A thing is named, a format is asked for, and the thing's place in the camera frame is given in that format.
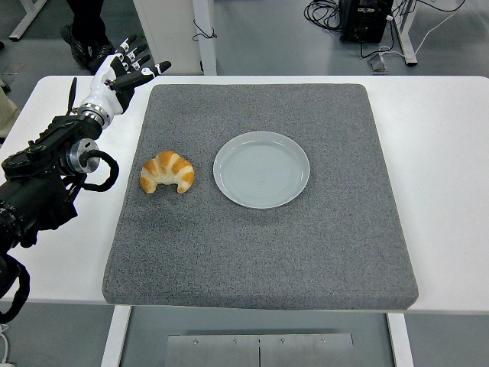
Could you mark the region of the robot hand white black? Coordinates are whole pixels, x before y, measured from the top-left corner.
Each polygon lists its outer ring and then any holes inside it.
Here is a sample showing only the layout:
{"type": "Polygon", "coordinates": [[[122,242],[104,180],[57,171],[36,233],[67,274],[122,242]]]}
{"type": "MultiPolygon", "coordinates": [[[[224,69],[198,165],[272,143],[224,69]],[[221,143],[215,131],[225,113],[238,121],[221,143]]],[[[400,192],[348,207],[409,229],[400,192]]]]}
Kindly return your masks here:
{"type": "Polygon", "coordinates": [[[134,46],[136,37],[126,38],[109,54],[97,69],[90,85],[90,94],[81,106],[98,106],[109,117],[123,114],[134,95],[134,90],[171,68],[171,62],[163,61],[153,66],[147,62],[146,45],[134,46]]]}

